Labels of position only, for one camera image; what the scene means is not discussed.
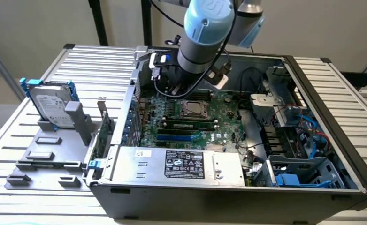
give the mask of aluminum extrusion table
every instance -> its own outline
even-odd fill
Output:
[[[118,118],[134,67],[134,48],[80,46],[62,51],[43,79],[74,80],[84,112],[100,120],[96,99],[107,97],[110,116]],[[367,164],[367,103],[331,63],[297,58],[335,119]],[[114,221],[107,217],[90,191],[7,190],[6,177],[39,131],[39,114],[24,99],[0,130],[0,224],[35,222],[58,225],[187,224],[171,222]],[[321,225],[367,225],[367,209],[343,211]]]

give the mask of black pole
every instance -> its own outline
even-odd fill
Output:
[[[107,33],[103,21],[103,14],[102,14],[102,7],[100,7],[100,0],[88,0],[90,6],[92,8],[92,14],[95,19],[95,25],[98,30],[98,37],[102,46],[108,46],[107,41]]]
[[[142,0],[143,41],[146,46],[152,46],[152,11],[148,0]]]

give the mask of white wall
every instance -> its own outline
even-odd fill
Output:
[[[180,23],[184,9],[163,4]],[[367,0],[262,0],[267,16],[254,43],[258,53],[327,57],[341,70],[367,65]],[[156,44],[175,37],[178,26],[154,15]],[[249,51],[230,47],[231,51]]]
[[[184,8],[160,5],[183,22]],[[102,0],[102,7],[110,44],[142,45],[140,0]],[[263,0],[263,7],[258,53],[329,57],[349,71],[367,64],[367,0]],[[183,31],[152,12],[163,45]],[[0,0],[0,59],[15,77],[40,77],[66,43],[99,44],[87,0]]]
[[[66,43],[99,44],[87,0],[0,0],[0,59],[14,77],[42,77]]]

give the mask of power supply label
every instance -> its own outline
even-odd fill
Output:
[[[164,175],[168,178],[204,179],[203,152],[166,151]]]

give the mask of metal bracket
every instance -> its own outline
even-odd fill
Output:
[[[283,105],[283,100],[281,97],[274,97],[265,94],[253,94],[251,99],[254,101],[254,104],[258,106],[274,107],[278,105]]]

